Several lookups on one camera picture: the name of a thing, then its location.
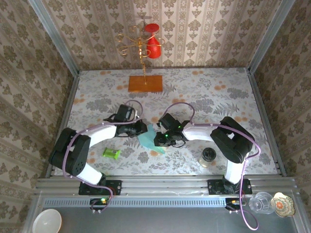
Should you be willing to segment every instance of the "small saucer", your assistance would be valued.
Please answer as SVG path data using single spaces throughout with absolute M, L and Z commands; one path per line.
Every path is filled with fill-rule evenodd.
M 295 214 L 294 201 L 291 197 L 283 193 L 276 193 L 271 199 L 271 206 L 276 210 L 280 217 L 293 216 Z

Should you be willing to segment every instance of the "purple cable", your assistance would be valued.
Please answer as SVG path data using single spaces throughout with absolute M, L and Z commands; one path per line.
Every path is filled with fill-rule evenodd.
M 231 130 L 231 131 L 233 131 L 233 132 L 235 132 L 235 133 L 238 133 L 238 134 L 240 134 L 241 136 L 245 137 L 247 140 L 249 140 L 251 143 L 253 143 L 253 144 L 257 147 L 258 152 L 257 152 L 256 154 L 247 156 L 247 157 L 245 158 L 245 162 L 244 162 L 244 165 L 243 165 L 243 168 L 242 168 L 241 183 L 240 183 L 240 192 L 239 192 L 240 211 L 241 211 L 243 220 L 244 220 L 245 224 L 247 225 L 247 227 L 248 227 L 249 229 L 251 229 L 251 230 L 253 230 L 253 231 L 256 231 L 256 230 L 258 229 L 258 227 L 259 227 L 259 224 L 258 224 L 257 219 L 256 219 L 255 216 L 252 215 L 249 211 L 243 210 L 243 206 L 242 206 L 242 185 L 243 185 L 243 178 L 244 178 L 244 173 L 245 173 L 245 168 L 246 168 L 246 162 L 247 162 L 250 158 L 253 158 L 253 157 L 257 156 L 257 155 L 260 155 L 260 153 L 261 153 L 260 146 L 259 146 L 250 136 L 244 134 L 243 132 L 241 132 L 241 131 L 239 131 L 239 130 L 233 129 L 233 128 L 231 128 L 231 127 L 228 127 L 228 126 L 225 126 L 225 125 L 221 125 L 221 124 L 212 124 L 212 123 L 207 123 L 207 124 L 194 124 L 194 123 L 192 122 L 192 118 L 193 118 L 193 116 L 194 116 L 194 114 L 195 114 L 195 110 L 194 110 L 194 107 L 193 107 L 191 104 L 189 104 L 189 103 L 185 103 L 185 102 L 173 103 L 171 106 L 169 106 L 169 107 L 165 110 L 163 116 L 167 113 L 167 111 L 168 111 L 171 107 L 173 107 L 174 105 L 177 105 L 177 104 L 186 104 L 186 105 L 190 106 L 190 108 L 192 108 L 193 113 L 192 113 L 192 116 L 190 117 L 190 123 L 191 123 L 193 126 L 196 125 L 196 126 L 221 127 L 221 128 L 227 129 L 227 130 Z M 247 220 L 246 220 L 246 218 L 245 218 L 245 216 L 244 216 L 244 212 L 249 213 L 249 214 L 254 218 L 254 220 L 256 221 L 256 227 L 255 227 L 255 228 L 251 227 L 251 226 L 248 224 L 248 222 L 247 222 Z
M 65 178 L 68 178 L 69 176 L 66 174 L 66 162 L 67 162 L 67 158 L 68 158 L 68 155 L 69 155 L 69 151 L 70 151 L 70 148 L 72 147 L 74 141 L 76 140 L 76 138 L 85 133 L 85 132 L 88 132 L 88 131 L 92 131 L 92 130 L 97 130 L 97 129 L 100 129 L 102 128 L 103 126 L 106 126 L 106 125 L 127 125 L 127 124 L 131 124 L 131 123 L 135 123 L 137 122 L 138 120 L 140 120 L 139 118 L 142 116 L 142 112 L 143 112 L 143 108 L 142 108 L 142 105 L 140 102 L 138 102 L 137 100 L 129 100 L 129 101 L 134 101 L 134 102 L 137 102 L 139 103 L 139 105 L 141 106 L 141 114 L 140 116 L 137 118 L 137 119 L 134 119 L 134 120 L 131 120 L 131 121 L 128 121 L 128 122 L 108 122 L 108 123 L 101 123 L 101 124 L 98 124 L 98 125 L 95 125 L 95 126 L 92 126 L 92 127 L 89 127 L 87 129 L 84 129 L 84 130 L 81 130 L 79 131 L 78 133 L 76 133 L 76 135 L 71 139 L 71 141 L 69 142 L 68 146 L 67 146 L 67 150 L 65 152 L 65 156 L 64 156 L 64 160 L 63 160 L 63 165 L 62 165 L 62 170 L 63 170 L 63 175 Z M 110 197 L 109 197 L 109 200 L 112 198 L 113 196 L 113 192 L 110 188 L 106 187 L 106 186 L 101 186 L 101 185 L 94 185 L 94 184 L 91 184 L 89 182 L 86 182 L 78 177 L 74 177 L 74 176 L 70 176 L 71 178 L 74 178 L 76 180 L 79 180 L 85 184 L 87 184 L 88 186 L 91 186 L 91 187 L 94 187 L 94 188 L 103 188 L 103 189 L 106 189 L 110 192 Z

